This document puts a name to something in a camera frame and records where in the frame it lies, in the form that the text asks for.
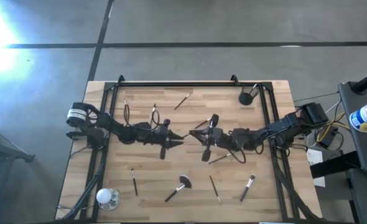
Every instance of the robotic arm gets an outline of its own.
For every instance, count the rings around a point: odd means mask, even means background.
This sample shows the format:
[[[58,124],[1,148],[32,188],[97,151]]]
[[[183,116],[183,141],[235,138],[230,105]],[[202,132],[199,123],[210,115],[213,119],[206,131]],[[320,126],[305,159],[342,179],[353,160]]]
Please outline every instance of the robotic arm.
[[[275,121],[264,128],[252,131],[245,128],[235,128],[225,134],[217,128],[218,115],[213,114],[210,126],[203,130],[191,130],[189,134],[199,140],[206,149],[202,161],[210,159],[210,146],[221,147],[232,152],[240,150],[253,151],[264,140],[273,138],[276,146],[288,148],[298,134],[308,135],[313,129],[324,126],[328,121],[326,114],[318,103],[301,106],[297,111],[289,113],[284,118]]]
[[[72,140],[86,137],[88,145],[93,149],[101,149],[105,144],[105,129],[115,135],[124,144],[132,144],[135,141],[144,144],[160,144],[160,159],[165,159],[166,150],[181,145],[183,137],[174,134],[168,129],[170,120],[165,119],[162,124],[152,128],[148,122],[141,122],[132,126],[124,126],[114,120],[109,113],[101,113],[93,105],[87,103],[73,103],[67,114],[66,123],[79,131],[70,131],[66,135]]]

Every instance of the cable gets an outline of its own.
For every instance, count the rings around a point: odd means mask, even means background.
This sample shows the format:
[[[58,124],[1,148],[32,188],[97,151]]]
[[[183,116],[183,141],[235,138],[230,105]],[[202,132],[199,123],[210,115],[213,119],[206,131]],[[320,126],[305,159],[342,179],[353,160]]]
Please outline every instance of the cable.
[[[157,121],[154,120],[154,115],[156,113],[157,113]],[[135,128],[135,129],[138,129],[138,130],[143,130],[143,131],[153,131],[153,130],[156,130],[160,126],[160,113],[157,110],[154,110],[152,112],[152,121],[153,121],[153,123],[156,124],[156,126],[154,128],[138,128],[138,127],[135,127],[135,126],[133,126],[129,123],[129,106],[128,106],[128,104],[124,104],[124,120],[127,123],[126,126],[130,126],[132,128]]]
[[[319,97],[323,97],[323,96],[334,95],[334,94],[337,94],[337,93],[338,93],[338,91],[337,92],[334,92],[334,93],[320,95],[320,96],[314,96],[314,97],[310,97],[310,98],[304,98],[304,99],[294,100],[294,102],[303,101],[303,100],[311,100],[311,99],[315,99],[315,98],[319,98]]]
[[[340,117],[339,119],[341,119],[344,116],[344,114],[345,113],[342,112],[340,115],[338,115],[338,117]],[[327,134],[326,131],[329,131],[330,128],[335,124],[335,122],[337,122],[337,121],[329,121],[325,126],[323,126],[320,129],[318,129],[318,130],[315,131],[317,133],[317,135],[315,134],[315,139],[317,140],[317,143],[320,142],[324,137],[326,137],[326,134]],[[343,126],[344,128],[348,128],[349,129],[349,127],[348,126],[345,126],[344,124],[338,124],[337,126]],[[324,131],[322,137],[319,138],[319,134],[323,130],[323,128],[326,128],[326,131]]]
[[[334,120],[333,122],[336,122],[336,121],[339,121],[342,119],[342,117],[338,120],[336,120],[336,117],[337,117],[337,110],[338,110],[338,105],[340,105],[340,103],[342,102],[342,100],[340,100],[340,102],[338,102],[337,106],[335,107],[335,112],[334,112]]]
[[[246,163],[246,154],[244,153],[244,151],[242,149],[240,149],[241,154],[243,155],[243,161],[240,161],[239,158],[237,158],[237,156],[235,156],[235,152],[230,151],[230,149],[228,149],[229,153],[231,154],[231,156],[233,156],[234,159],[236,159],[236,161],[238,161],[241,164],[245,164]]]
[[[281,152],[282,155],[283,155],[283,150],[287,150],[288,151],[287,158],[290,156],[290,149],[283,149],[282,147],[276,147],[276,148],[277,148],[277,150],[279,150]],[[283,159],[282,157],[277,156],[277,154],[276,154],[276,157],[278,159]]]
[[[337,150],[341,149],[341,147],[343,146],[343,144],[344,144],[344,135],[342,135],[340,132],[337,132],[337,134],[339,134],[341,136],[341,143],[338,146],[338,148],[336,148],[336,149],[329,149],[329,150],[337,151]]]
[[[261,140],[262,147],[261,147],[261,150],[259,152],[257,151],[258,147],[256,147],[255,151],[256,151],[256,154],[261,155],[264,152],[264,140],[259,135],[256,135],[256,136]]]
[[[338,155],[336,155],[336,154],[332,154],[329,158],[327,158],[327,160],[330,160],[333,156],[335,156],[335,157],[339,157]],[[350,162],[347,162],[347,161],[344,161],[345,163],[347,163],[347,164],[349,164],[349,165],[351,165],[351,166],[353,166],[353,167],[355,167],[356,169],[358,169],[363,175],[364,175],[364,177],[366,177],[366,179],[367,179],[367,173],[366,173],[366,171],[364,171],[362,168],[360,168],[360,167],[358,167],[358,166],[356,166],[356,165],[354,165],[354,164],[352,164],[352,163],[350,163]]]
[[[358,166],[356,166],[356,165],[354,165],[354,164],[352,164],[352,163],[350,163],[350,162],[347,162],[347,161],[344,161],[345,163],[347,163],[347,164],[349,164],[349,165],[351,165],[351,166],[353,166],[353,167],[355,167],[355,168],[357,168],[358,170],[360,170],[360,172],[364,175],[364,177],[366,177],[366,179],[367,179],[367,173],[366,173],[366,171],[364,171],[363,169],[361,169],[360,167],[358,167]]]
[[[328,125],[325,129],[325,131],[322,134],[322,137],[319,138],[319,134],[320,132],[323,130],[323,128],[320,131],[316,131],[315,133],[317,133],[317,137],[316,137],[316,144],[318,144],[318,142],[322,141],[322,139],[324,139],[327,135],[327,133],[330,131],[330,129],[332,128],[331,125]]]
[[[345,112],[342,112],[337,116],[337,119],[333,121],[333,123],[339,122],[341,119],[343,119],[345,116]]]
[[[328,110],[326,110],[325,111],[325,114],[327,114],[330,110],[332,110],[334,107],[338,107],[338,105],[340,104],[340,102],[341,102],[341,100],[339,101],[339,102],[337,102],[337,103],[335,103],[332,107],[330,107]],[[326,127],[327,125],[329,125],[329,123],[327,123],[325,126],[323,126],[323,127],[321,127],[321,128],[319,128],[318,130],[315,130],[314,131],[314,139],[315,139],[315,143],[313,143],[312,145],[310,145],[309,144],[309,137],[310,137],[310,134],[307,136],[307,140],[306,140],[306,145],[308,146],[308,147],[314,147],[314,146],[316,146],[317,145],[317,143],[318,143],[318,139],[317,139],[317,136],[318,136],[318,134],[319,134],[319,132],[324,128],[324,127]]]
[[[342,122],[336,121],[332,125],[333,126],[339,126],[339,127],[345,128],[345,129],[347,129],[347,130],[349,130],[351,132],[350,127],[348,127],[347,125],[343,124]]]
[[[82,149],[80,149],[80,150],[77,150],[77,151],[75,151],[75,152],[71,153],[69,158],[72,158],[72,156],[73,156],[74,154],[79,153],[79,152],[81,152],[82,150],[89,148],[89,146],[90,146],[90,145],[86,145],[84,148],[82,148]]]
[[[308,146],[304,145],[304,144],[297,144],[297,143],[292,143],[291,147],[294,149],[303,149],[306,152],[308,152]]]
[[[330,110],[332,110],[335,106],[338,106],[338,104],[340,103],[341,101],[338,101],[337,103],[335,103],[331,108],[329,108],[328,110],[325,111],[325,114],[327,114]]]

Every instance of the table leg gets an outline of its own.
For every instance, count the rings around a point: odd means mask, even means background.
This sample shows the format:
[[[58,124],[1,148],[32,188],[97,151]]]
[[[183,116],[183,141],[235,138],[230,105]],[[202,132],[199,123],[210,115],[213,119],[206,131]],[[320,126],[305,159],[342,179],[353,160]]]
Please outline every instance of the table leg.
[[[356,212],[356,207],[355,207],[355,203],[353,200],[350,200],[350,207],[351,207],[351,212],[352,212],[352,216],[353,216],[353,220],[355,223],[360,223],[359,222],[359,217],[358,214]]]
[[[313,178],[324,177],[329,174],[343,172],[348,169],[360,167],[358,153],[356,151],[344,154],[334,159],[329,159],[310,166],[310,171]]]

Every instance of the concrete floor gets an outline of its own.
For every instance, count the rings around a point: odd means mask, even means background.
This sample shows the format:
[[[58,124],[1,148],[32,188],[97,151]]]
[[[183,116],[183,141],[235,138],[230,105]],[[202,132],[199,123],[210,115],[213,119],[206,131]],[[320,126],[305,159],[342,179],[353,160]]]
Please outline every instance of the concrete floor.
[[[3,44],[97,43],[108,0],[0,0]],[[367,0],[115,0],[105,43],[367,41]],[[35,154],[16,161],[0,223],[53,220],[95,49],[0,49],[0,132]],[[294,99],[367,75],[367,47],[103,49],[95,80],[287,79]],[[338,96],[319,98],[324,108]],[[348,136],[343,150],[354,150]],[[320,193],[323,216],[350,217]]]

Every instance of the white cable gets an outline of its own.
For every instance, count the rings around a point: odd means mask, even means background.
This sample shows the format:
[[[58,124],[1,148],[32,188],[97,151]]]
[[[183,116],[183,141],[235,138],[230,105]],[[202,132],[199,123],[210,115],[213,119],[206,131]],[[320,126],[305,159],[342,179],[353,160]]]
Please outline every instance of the white cable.
[[[311,134],[308,134],[308,136],[307,136],[307,141],[306,141],[306,145],[307,145],[307,147],[314,147],[314,146],[316,146],[316,139],[315,139],[315,143],[313,144],[313,145],[309,145],[309,142],[308,142],[308,140],[309,140],[309,136],[310,136]]]
[[[329,111],[331,111],[335,106],[337,106],[337,104],[339,104],[340,101],[338,101],[336,104],[334,104],[331,108],[329,108],[328,110],[325,111],[325,114],[327,114]]]

